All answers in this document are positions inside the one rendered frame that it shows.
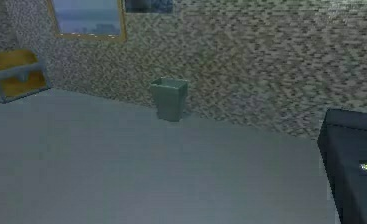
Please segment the green square waste bin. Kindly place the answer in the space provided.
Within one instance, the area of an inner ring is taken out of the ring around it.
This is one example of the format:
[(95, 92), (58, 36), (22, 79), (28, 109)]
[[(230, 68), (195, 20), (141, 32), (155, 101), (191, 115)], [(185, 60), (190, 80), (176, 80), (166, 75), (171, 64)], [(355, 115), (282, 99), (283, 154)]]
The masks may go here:
[(160, 77), (150, 83), (150, 90), (157, 108), (157, 117), (170, 122), (179, 122), (188, 95), (188, 82)]

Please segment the yellow grey shelf unit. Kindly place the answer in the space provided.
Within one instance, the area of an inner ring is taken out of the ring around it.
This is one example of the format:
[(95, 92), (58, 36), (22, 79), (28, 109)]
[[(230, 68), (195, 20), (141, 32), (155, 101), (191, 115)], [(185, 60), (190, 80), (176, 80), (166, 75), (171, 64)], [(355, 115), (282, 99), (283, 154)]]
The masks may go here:
[(51, 88), (44, 61), (28, 49), (0, 51), (0, 103)]

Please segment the black cabinet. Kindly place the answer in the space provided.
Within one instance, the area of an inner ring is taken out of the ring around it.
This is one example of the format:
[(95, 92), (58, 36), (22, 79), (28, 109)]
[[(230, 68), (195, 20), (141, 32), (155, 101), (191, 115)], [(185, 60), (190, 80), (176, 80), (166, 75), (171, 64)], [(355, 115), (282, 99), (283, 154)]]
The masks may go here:
[(317, 145), (341, 224), (367, 224), (367, 113), (328, 109)]

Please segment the dark frameless wall picture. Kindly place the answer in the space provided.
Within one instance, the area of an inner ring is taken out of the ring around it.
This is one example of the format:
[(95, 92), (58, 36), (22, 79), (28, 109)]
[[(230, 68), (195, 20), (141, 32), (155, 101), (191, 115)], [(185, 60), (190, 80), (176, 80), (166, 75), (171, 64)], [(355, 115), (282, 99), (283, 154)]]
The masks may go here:
[(173, 0), (125, 0), (128, 13), (172, 13)]

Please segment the gold framed wall picture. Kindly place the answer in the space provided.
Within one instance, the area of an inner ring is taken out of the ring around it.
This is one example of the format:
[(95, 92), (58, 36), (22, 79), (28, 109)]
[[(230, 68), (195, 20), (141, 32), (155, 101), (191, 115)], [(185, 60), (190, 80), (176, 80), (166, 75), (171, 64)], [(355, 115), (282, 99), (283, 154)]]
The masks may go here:
[(46, 0), (54, 34), (60, 38), (123, 42), (123, 0)]

